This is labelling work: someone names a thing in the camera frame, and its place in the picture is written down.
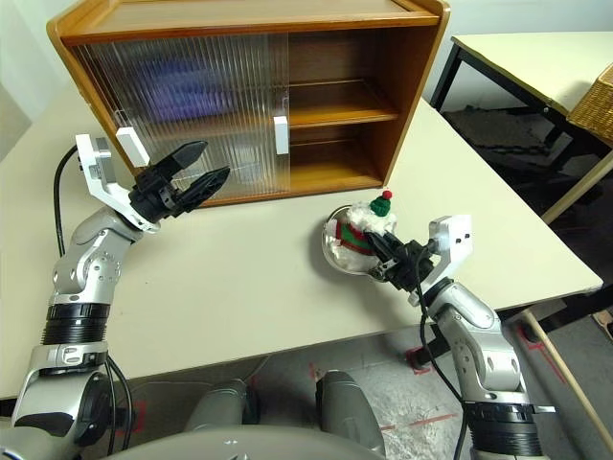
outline floor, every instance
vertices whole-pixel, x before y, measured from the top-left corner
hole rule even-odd
[[[605,180],[600,198],[589,206],[573,208],[574,225],[554,227],[607,283],[613,282],[612,205],[613,181]],[[534,311],[545,315],[562,305],[560,301],[549,302],[536,306]],[[533,402],[554,405],[557,409],[557,414],[537,416],[544,451],[556,460],[610,458],[568,382],[542,346],[528,343],[514,323],[507,325],[506,335],[519,354]],[[613,413],[609,410],[613,343],[591,317],[551,333],[550,338],[613,431]],[[317,429],[315,381],[327,370],[339,369],[353,376],[370,401],[383,432],[388,458],[451,458],[461,408],[432,370],[416,373],[407,366],[404,352],[418,346],[418,329],[410,328],[289,351],[270,358],[256,357],[135,380],[131,386],[141,416],[132,445],[180,432],[198,399],[212,384],[230,378],[249,381],[257,389],[263,424]],[[450,356],[442,357],[440,365],[457,385]],[[83,458],[104,456],[105,442],[106,438],[89,448]],[[470,437],[466,436],[463,459],[469,458],[470,445]]]

